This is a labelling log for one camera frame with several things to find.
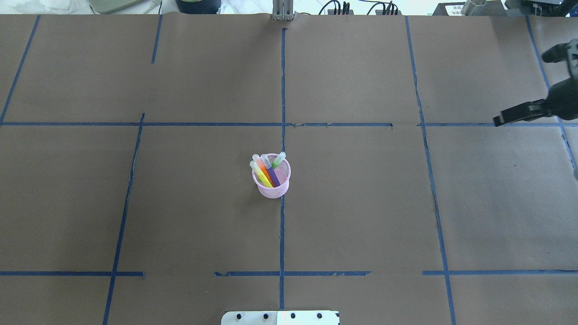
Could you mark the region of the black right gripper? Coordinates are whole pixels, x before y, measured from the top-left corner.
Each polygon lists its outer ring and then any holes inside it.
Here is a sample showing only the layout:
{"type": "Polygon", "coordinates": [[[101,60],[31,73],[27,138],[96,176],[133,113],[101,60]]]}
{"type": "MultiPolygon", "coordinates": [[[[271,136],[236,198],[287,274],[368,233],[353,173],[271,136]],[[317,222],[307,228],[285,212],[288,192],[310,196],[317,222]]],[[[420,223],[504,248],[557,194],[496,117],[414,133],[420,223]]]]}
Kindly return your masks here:
{"type": "Polygon", "coordinates": [[[555,83],[549,90],[545,100],[525,102],[502,111],[493,118],[495,127],[519,121],[532,121],[543,117],[557,116],[562,120],[578,118],[578,90],[577,82],[567,78],[555,83]]]}

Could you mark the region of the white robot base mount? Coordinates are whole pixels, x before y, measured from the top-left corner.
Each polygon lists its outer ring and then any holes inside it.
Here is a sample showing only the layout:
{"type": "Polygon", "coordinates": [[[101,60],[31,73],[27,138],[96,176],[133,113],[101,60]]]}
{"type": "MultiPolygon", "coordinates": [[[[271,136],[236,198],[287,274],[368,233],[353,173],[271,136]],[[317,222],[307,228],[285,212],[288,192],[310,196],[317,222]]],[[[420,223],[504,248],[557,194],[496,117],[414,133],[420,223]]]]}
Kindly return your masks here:
{"type": "Polygon", "coordinates": [[[338,311],[231,311],[221,318],[222,325],[340,325],[338,311]]]}

